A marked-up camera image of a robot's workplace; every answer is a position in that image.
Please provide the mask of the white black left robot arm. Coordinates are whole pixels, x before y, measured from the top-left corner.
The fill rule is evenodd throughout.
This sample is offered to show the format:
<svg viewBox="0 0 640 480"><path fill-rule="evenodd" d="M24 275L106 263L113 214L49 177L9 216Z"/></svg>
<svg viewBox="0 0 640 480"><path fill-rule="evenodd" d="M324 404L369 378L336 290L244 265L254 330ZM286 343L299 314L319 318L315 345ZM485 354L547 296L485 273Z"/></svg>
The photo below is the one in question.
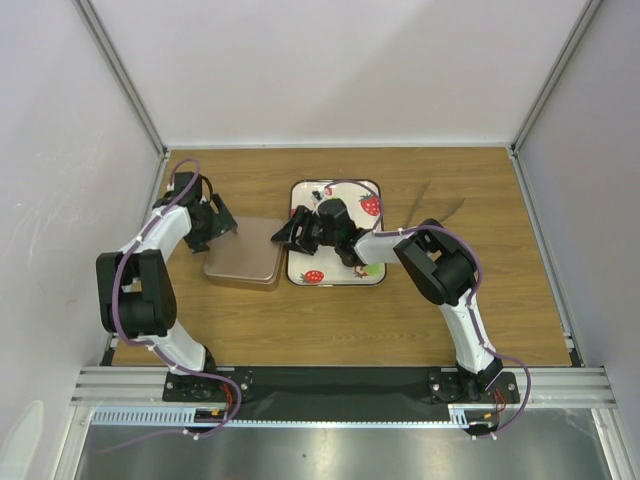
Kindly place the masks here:
<svg viewBox="0 0 640 480"><path fill-rule="evenodd" d="M169 368L169 382L186 399L209 400L222 393L233 402L230 381L218 375L209 349L178 321L178 306L167 268L184 242L199 254L209 243L237 230L237 223L210 180L198 172L174 172L149 221L124 247L96 260L103 328L122 342L144 347Z"/></svg>

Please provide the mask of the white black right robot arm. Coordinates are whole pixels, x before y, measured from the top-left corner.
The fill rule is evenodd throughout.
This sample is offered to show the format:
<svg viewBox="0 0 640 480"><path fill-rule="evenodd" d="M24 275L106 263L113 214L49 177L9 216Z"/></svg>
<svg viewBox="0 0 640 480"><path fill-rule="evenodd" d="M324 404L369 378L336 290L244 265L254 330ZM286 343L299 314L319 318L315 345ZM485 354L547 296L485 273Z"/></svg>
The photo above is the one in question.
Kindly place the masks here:
<svg viewBox="0 0 640 480"><path fill-rule="evenodd" d="M325 200L315 210L299 206L271 237L285 249L313 256L334 250L347 267L400 264L419 293L437 306L452 337L462 394L482 402L497 386L503 362L489 340L476 294L482 272L470 247L439 222L377 231L356 225L346 204Z"/></svg>

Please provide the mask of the rose gold tin lid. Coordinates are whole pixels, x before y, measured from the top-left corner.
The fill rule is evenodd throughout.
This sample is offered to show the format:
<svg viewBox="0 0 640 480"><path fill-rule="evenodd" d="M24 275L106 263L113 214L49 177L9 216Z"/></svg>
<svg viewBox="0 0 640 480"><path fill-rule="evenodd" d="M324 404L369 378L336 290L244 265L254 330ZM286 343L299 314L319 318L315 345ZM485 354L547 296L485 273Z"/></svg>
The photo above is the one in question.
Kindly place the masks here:
<svg viewBox="0 0 640 480"><path fill-rule="evenodd" d="M236 233L228 232L209 242L203 272L258 278L280 273L283 250L271 237L284 223L261 217L237 217L236 221Z"/></svg>

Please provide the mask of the steel slotted serving tongs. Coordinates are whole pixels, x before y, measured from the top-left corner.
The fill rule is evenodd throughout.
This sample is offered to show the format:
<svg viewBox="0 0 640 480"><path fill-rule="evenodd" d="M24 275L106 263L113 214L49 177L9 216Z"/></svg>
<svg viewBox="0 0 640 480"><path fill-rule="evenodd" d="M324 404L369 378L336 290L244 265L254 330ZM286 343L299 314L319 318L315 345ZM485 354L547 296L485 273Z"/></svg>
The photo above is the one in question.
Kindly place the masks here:
<svg viewBox="0 0 640 480"><path fill-rule="evenodd" d="M465 203L465 198L456 200L436 198L427 191L431 181L424 183L418 192L418 196L411 206L403 227L408 228L414 225L414 218L420 217L422 214L432 214L433 218L439 223L453 216Z"/></svg>

